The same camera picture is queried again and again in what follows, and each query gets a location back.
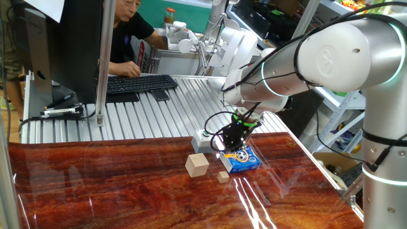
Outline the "person's right hand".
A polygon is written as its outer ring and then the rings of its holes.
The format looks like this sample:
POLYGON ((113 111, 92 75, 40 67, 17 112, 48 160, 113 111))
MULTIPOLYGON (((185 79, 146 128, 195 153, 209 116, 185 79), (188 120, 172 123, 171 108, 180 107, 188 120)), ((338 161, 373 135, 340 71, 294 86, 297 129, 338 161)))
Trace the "person's right hand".
POLYGON ((119 66, 119 75, 129 78, 139 77, 141 70, 137 64, 132 61, 121 63, 119 66))

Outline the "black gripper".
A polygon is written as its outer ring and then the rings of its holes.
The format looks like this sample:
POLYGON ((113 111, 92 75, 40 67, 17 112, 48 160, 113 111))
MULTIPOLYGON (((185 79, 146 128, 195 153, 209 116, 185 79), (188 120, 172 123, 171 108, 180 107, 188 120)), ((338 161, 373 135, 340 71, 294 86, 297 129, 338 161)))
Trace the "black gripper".
POLYGON ((222 133, 223 144, 225 151, 231 151, 238 143, 234 151, 238 151, 247 147, 245 135, 248 133, 249 127, 243 123, 233 122, 228 127, 225 127, 222 133))

